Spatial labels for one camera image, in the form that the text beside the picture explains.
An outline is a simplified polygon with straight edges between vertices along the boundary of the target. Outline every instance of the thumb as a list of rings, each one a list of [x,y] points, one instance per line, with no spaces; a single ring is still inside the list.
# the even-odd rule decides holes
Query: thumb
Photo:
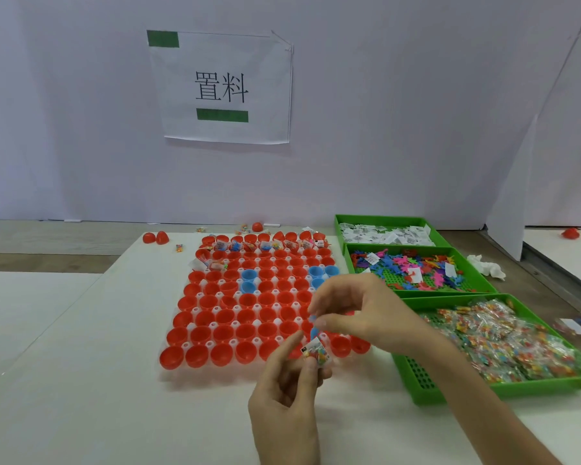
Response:
[[[314,326],[324,331],[361,337],[358,333],[360,330],[359,320],[355,315],[348,316],[334,313],[322,315],[314,321]]]
[[[318,363],[313,357],[303,360],[303,366],[297,380],[297,393],[293,407],[314,409],[314,397],[317,395],[318,387]]]

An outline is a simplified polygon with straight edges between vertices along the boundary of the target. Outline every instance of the person's right hand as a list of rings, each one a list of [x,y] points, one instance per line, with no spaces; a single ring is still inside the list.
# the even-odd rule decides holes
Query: person's right hand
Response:
[[[343,313],[360,310],[355,316]],[[374,274],[344,274],[327,279],[308,308],[320,330],[357,336],[385,351],[413,357],[429,341],[446,338]]]

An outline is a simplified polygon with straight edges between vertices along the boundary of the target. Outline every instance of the green basket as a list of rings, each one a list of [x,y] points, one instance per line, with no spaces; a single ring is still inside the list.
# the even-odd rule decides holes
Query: green basket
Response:
[[[428,225],[431,228],[431,234],[429,237],[434,242],[435,246],[448,247],[450,244],[445,241],[439,232],[437,232],[432,225],[430,225],[425,219],[421,217],[386,217],[382,215],[340,215],[337,214],[334,218],[334,224],[336,226],[336,235],[338,236],[338,241],[340,242],[340,248],[344,251],[346,247],[346,242],[342,237],[342,231],[340,229],[341,223],[349,223],[352,225],[376,225],[386,227],[388,230],[394,228],[402,228],[409,226],[423,227]]]
[[[456,249],[452,247],[436,247],[436,246],[398,246],[398,245],[367,245],[363,243],[348,243],[344,249],[344,260],[346,261],[346,266],[349,269],[349,273],[361,273],[364,268],[353,267],[353,262],[351,260],[351,253],[353,251],[360,250],[362,252],[370,253],[377,252],[387,248],[390,255],[402,253],[403,250],[415,250],[420,256],[434,256],[434,255],[445,255],[452,256],[454,258],[454,263],[456,264],[457,270],[463,272],[463,277],[465,280],[461,284],[461,288],[466,291],[475,290],[474,293],[497,293],[497,289],[493,287],[486,278],[474,268],[467,259],[463,257]],[[383,271],[385,276],[385,282],[388,284],[402,284],[404,279],[402,276],[392,274],[387,269]],[[434,287],[433,281],[429,277],[424,278],[424,282]],[[441,295],[461,295],[462,292],[452,289],[450,287],[441,287],[434,291],[420,291],[420,290],[400,290],[392,289],[399,297],[409,298],[409,297],[434,297]]]
[[[536,316],[534,312],[529,310],[529,308],[513,296],[508,294],[492,294],[485,295],[484,297],[487,297],[488,299],[497,298],[505,302],[511,301],[514,311],[519,317],[537,324],[542,324],[548,329],[550,334],[564,339],[549,325]],[[458,305],[468,305],[470,302],[477,299],[477,295],[459,295],[405,299],[404,303],[415,312],[429,315],[434,313],[437,309],[455,308]],[[573,348],[572,344],[567,341],[564,341],[564,344],[569,348]],[[441,391],[439,391],[427,372],[415,360],[399,355],[392,355],[392,357],[394,358],[396,367],[398,367],[398,372],[400,372],[400,377],[403,380],[404,386],[409,391],[411,398],[416,405],[423,406],[445,402],[445,398]],[[500,398],[565,393],[581,389],[581,376],[546,380],[528,380],[521,383],[500,383],[492,384],[490,387]]]

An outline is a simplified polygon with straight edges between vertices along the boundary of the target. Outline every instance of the forearm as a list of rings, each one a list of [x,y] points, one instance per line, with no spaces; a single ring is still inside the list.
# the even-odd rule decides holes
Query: forearm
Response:
[[[445,337],[416,359],[437,384],[484,465],[559,465]]]

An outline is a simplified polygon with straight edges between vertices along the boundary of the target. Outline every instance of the pile of candy packets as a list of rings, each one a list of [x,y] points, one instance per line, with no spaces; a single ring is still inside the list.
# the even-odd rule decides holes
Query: pile of candy packets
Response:
[[[435,246],[429,237],[431,228],[404,227],[388,230],[375,225],[341,223],[342,237],[347,243],[382,243],[384,245]]]
[[[465,353],[488,383],[513,383],[581,374],[581,353],[540,324],[518,318],[504,302],[477,301],[422,315]]]

